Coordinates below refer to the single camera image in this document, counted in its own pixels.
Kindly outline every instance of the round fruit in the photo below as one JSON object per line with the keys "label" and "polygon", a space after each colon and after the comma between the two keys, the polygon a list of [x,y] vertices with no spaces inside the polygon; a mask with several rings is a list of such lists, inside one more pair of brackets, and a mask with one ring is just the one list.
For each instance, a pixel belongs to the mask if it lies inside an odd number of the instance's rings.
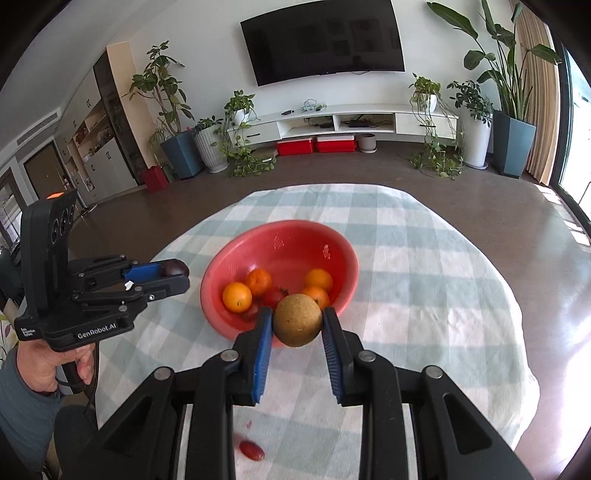
{"label": "round fruit", "polygon": [[279,302],[273,318],[273,332],[287,346],[310,343],[322,329],[322,311],[308,295],[295,293]]}
{"label": "round fruit", "polygon": [[261,306],[258,303],[252,302],[250,308],[242,314],[242,318],[245,322],[255,323],[260,309]]}
{"label": "round fruit", "polygon": [[252,293],[244,283],[234,282],[224,288],[222,300],[230,312],[242,313],[250,308]]}
{"label": "round fruit", "polygon": [[261,460],[265,459],[265,451],[256,443],[251,442],[250,440],[241,441],[238,445],[238,448],[240,448],[240,451],[248,458],[250,458],[250,460],[260,462]]}
{"label": "round fruit", "polygon": [[189,276],[189,268],[185,262],[182,262],[176,258],[164,260],[160,264],[160,276],[171,277],[172,275],[185,275]]}
{"label": "round fruit", "polygon": [[301,291],[304,295],[308,295],[316,304],[320,307],[320,310],[324,310],[330,306],[329,295],[326,290],[320,287],[306,287]]}
{"label": "round fruit", "polygon": [[326,270],[315,268],[306,274],[304,285],[306,287],[320,287],[328,292],[332,290],[333,280]]}
{"label": "round fruit", "polygon": [[251,289],[254,297],[261,297],[273,285],[273,277],[267,270],[255,268],[246,276],[244,284]]}
{"label": "round fruit", "polygon": [[267,290],[267,293],[263,295],[262,304],[265,307],[269,307],[275,310],[279,302],[288,295],[289,293],[286,289],[273,287],[270,290]]}

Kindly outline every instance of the dark red fruit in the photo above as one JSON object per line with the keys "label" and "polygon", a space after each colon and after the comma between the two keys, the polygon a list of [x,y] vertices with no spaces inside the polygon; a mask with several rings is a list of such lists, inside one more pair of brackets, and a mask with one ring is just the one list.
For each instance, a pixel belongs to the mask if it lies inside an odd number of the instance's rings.
{"label": "dark red fruit", "polygon": [[242,314],[242,318],[244,319],[245,322],[254,323],[254,322],[256,322],[256,319],[258,317],[258,313],[259,313],[260,309],[261,309],[261,306],[258,303],[253,302],[251,307]]}
{"label": "dark red fruit", "polygon": [[180,260],[176,258],[171,258],[170,260],[164,260],[160,264],[160,276],[161,277],[171,277],[172,275],[185,275],[189,276],[189,268]]}
{"label": "dark red fruit", "polygon": [[250,440],[243,440],[239,445],[240,451],[246,455],[250,460],[260,462],[265,458],[265,452],[256,443]]}
{"label": "dark red fruit", "polygon": [[277,308],[277,304],[288,295],[289,292],[286,289],[273,287],[263,296],[262,304],[265,307],[270,307],[275,310]]}

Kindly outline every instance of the orange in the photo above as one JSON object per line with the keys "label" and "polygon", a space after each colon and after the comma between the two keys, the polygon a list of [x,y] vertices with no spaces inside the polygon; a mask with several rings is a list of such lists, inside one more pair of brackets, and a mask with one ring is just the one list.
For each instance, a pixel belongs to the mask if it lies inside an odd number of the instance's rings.
{"label": "orange", "polygon": [[326,291],[331,291],[333,287],[333,280],[326,270],[315,268],[310,270],[304,279],[306,287],[320,287]]}
{"label": "orange", "polygon": [[314,286],[306,287],[304,290],[302,290],[302,293],[304,295],[308,295],[312,300],[314,300],[320,307],[320,310],[324,310],[326,307],[330,306],[329,295],[323,288]]}
{"label": "orange", "polygon": [[267,270],[255,268],[246,276],[244,284],[251,289],[252,296],[262,297],[273,285],[273,277]]}
{"label": "orange", "polygon": [[230,312],[242,313],[251,307],[252,293],[244,283],[234,282],[224,288],[222,300]]}

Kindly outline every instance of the red bowl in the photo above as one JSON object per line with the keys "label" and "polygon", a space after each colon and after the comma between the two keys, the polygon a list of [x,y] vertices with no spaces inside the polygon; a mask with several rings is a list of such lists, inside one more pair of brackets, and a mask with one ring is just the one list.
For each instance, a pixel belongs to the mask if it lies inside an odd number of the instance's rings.
{"label": "red bowl", "polygon": [[[340,315],[353,298],[359,264],[351,244],[340,233],[321,223],[285,220],[266,223],[237,236],[213,258],[201,282],[201,307],[205,318],[224,337],[253,328],[242,316],[223,304],[223,289],[244,281],[254,268],[264,268],[276,287],[299,293],[304,277],[313,268],[323,268],[333,277],[330,304]],[[283,346],[273,338],[273,346]]]}

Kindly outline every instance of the sleeve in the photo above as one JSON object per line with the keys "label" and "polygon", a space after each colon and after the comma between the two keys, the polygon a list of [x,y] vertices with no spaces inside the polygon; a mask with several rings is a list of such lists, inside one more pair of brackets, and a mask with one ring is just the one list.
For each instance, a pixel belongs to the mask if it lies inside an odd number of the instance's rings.
{"label": "sleeve", "polygon": [[0,429],[33,472],[43,469],[60,406],[59,392],[46,397],[26,385],[17,370],[17,349],[13,348],[0,369]]}

